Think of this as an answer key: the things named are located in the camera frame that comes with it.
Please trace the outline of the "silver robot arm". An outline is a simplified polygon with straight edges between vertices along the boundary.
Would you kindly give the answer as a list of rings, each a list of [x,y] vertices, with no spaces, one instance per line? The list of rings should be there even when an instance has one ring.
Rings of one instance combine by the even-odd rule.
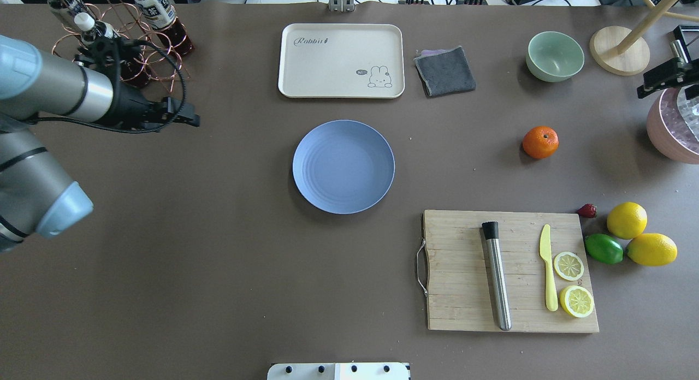
[[[183,97],[145,98],[121,80],[121,62],[144,40],[98,37],[81,62],[2,36],[1,248],[37,233],[60,235],[94,204],[32,132],[43,122],[79,124],[124,134],[159,132],[168,124],[195,128],[200,117]]]

